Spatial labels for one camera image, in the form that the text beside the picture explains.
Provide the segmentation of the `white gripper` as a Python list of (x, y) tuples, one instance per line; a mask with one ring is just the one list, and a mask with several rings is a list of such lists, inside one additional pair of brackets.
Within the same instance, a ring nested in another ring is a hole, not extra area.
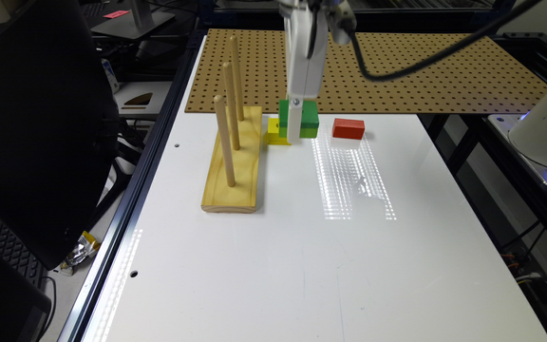
[(304, 99), (320, 91), (329, 38), (350, 43), (352, 9), (346, 0), (279, 0), (286, 34), (287, 94), (289, 98), (287, 141), (300, 142)]

